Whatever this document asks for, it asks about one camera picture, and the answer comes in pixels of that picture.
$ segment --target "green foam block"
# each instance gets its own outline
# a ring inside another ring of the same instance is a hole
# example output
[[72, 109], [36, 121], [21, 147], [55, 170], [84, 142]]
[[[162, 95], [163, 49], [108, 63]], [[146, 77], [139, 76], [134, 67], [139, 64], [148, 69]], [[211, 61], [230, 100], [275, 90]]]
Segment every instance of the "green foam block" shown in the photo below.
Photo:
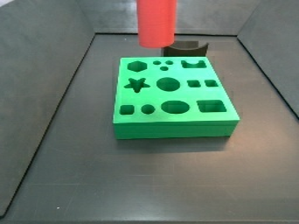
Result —
[[239, 115], [206, 57], [123, 58], [116, 139], [224, 137]]

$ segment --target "gray wall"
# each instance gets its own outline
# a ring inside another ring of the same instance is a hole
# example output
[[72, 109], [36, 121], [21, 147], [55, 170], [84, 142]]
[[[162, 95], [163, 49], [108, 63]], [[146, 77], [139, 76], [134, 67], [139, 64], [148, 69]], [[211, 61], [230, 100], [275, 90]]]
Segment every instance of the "gray wall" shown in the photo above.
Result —
[[75, 0], [0, 8], [0, 216], [94, 35]]
[[264, 0], [238, 38], [299, 117], [298, 11], [298, 0]]
[[[77, 0], [95, 32], [136, 33], [136, 0]], [[262, 0], [178, 0], [176, 33], [238, 35]]]

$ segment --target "circular hole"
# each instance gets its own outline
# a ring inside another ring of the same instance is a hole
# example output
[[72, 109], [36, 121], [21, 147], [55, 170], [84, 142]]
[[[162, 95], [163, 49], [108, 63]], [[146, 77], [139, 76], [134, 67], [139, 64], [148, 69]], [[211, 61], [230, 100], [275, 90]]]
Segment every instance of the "circular hole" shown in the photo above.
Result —
[[144, 114], [151, 115], [155, 112], [155, 106], [152, 106], [150, 104], [146, 104], [142, 107], [142, 111], [143, 111]]
[[176, 89], [179, 89], [180, 87], [180, 82], [170, 77], [162, 78], [158, 82], [156, 82], [156, 86], [167, 92], [172, 92]]
[[162, 69], [163, 71], [167, 71], [167, 70], [168, 70], [168, 66], [162, 66], [160, 69]]
[[154, 62], [154, 64], [159, 66], [159, 65], [162, 65], [162, 61], [156, 60], [156, 61]]
[[184, 101], [167, 101], [162, 105], [162, 110], [168, 114], [183, 114], [190, 110], [191, 106]]
[[166, 63], [167, 65], [172, 65], [172, 64], [174, 64], [174, 62], [170, 61], [170, 60], [167, 60], [164, 63]]

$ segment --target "black object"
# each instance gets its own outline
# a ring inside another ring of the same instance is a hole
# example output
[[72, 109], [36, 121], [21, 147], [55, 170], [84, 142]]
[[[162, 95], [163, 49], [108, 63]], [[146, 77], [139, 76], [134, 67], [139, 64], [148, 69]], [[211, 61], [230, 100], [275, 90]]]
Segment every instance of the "black object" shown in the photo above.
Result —
[[199, 41], [175, 41], [163, 48], [164, 57], [206, 57], [210, 43], [199, 46]]

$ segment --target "gray metal panel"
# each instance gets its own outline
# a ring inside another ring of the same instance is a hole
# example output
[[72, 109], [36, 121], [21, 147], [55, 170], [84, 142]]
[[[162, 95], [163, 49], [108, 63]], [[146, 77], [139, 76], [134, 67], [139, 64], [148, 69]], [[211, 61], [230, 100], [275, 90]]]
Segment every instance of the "gray metal panel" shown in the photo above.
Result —
[[160, 52], [98, 35], [4, 221], [299, 221], [292, 112], [236, 38], [176, 38], [210, 42], [242, 119], [232, 137], [115, 139], [119, 59]]
[[299, 1], [266, 0], [238, 38], [299, 117]]
[[[136, 33], [136, 0], [77, 0], [99, 33]], [[176, 33], [238, 35], [262, 0], [179, 0]]]
[[73, 0], [0, 8], [0, 215], [94, 38]]

